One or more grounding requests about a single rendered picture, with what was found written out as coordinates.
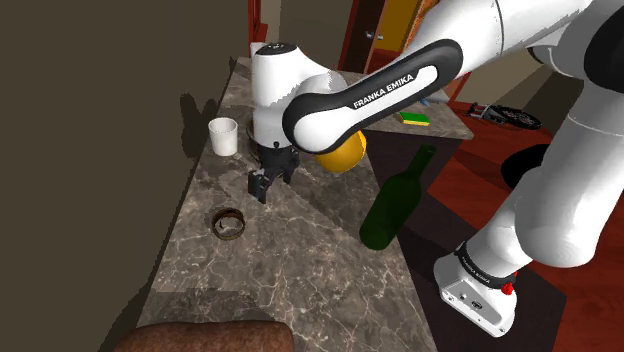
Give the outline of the white cup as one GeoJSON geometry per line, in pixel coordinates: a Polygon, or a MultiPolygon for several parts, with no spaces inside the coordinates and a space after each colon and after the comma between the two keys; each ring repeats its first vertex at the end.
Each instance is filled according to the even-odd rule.
{"type": "Polygon", "coordinates": [[[214,153],[229,157],[238,150],[238,124],[228,117],[217,117],[208,124],[209,134],[214,153]]]}

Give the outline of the dark green glass bottle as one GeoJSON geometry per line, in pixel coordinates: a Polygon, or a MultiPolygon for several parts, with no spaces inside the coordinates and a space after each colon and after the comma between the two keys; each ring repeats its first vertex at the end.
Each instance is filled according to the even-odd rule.
{"type": "Polygon", "coordinates": [[[421,176],[435,153],[435,146],[423,144],[407,169],[384,182],[359,230],[367,248],[381,251],[391,244],[420,202],[421,176]]]}

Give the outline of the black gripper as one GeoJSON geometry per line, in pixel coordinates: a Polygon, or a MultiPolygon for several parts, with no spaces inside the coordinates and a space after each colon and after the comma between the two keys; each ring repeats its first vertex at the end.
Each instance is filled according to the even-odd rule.
{"type": "Polygon", "coordinates": [[[265,204],[266,193],[271,185],[271,178],[267,173],[283,172],[283,182],[290,184],[293,173],[300,164],[299,151],[293,146],[269,148],[259,145],[258,157],[262,169],[248,173],[248,193],[265,204]]]}

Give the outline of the yellow ball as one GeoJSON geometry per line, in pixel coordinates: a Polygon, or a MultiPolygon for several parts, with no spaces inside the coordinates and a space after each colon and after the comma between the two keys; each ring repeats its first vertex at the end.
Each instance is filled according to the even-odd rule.
{"type": "Polygon", "coordinates": [[[356,166],[366,153],[367,141],[361,131],[350,136],[336,150],[316,155],[315,159],[325,170],[343,173],[356,166]]]}

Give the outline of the black wheeled floor object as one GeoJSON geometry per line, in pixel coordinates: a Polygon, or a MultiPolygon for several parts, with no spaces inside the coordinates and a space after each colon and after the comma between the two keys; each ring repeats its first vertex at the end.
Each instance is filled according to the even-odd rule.
{"type": "Polygon", "coordinates": [[[499,125],[510,124],[527,130],[538,130],[542,127],[542,123],[537,118],[523,110],[495,104],[479,105],[472,103],[466,115],[489,120],[499,125]]]}

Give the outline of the dark brown door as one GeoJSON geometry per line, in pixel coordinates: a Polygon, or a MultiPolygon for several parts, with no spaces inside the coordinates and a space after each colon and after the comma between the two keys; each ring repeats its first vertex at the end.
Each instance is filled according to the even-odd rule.
{"type": "Polygon", "coordinates": [[[387,0],[353,0],[338,68],[364,73],[387,0]]]}

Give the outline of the dark robot stand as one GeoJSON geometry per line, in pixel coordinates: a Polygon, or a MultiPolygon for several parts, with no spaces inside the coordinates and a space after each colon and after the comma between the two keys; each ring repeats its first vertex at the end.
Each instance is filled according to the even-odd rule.
{"type": "Polygon", "coordinates": [[[493,338],[439,295],[433,265],[476,229],[429,194],[398,234],[403,255],[438,352],[553,352],[566,295],[524,268],[515,283],[515,321],[509,333],[493,338]]]}

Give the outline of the brown bread loaf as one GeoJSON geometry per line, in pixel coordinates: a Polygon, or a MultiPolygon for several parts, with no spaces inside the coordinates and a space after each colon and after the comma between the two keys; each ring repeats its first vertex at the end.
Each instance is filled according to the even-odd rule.
{"type": "Polygon", "coordinates": [[[295,343],[282,322],[170,322],[132,330],[112,352],[295,352],[295,343]]]}

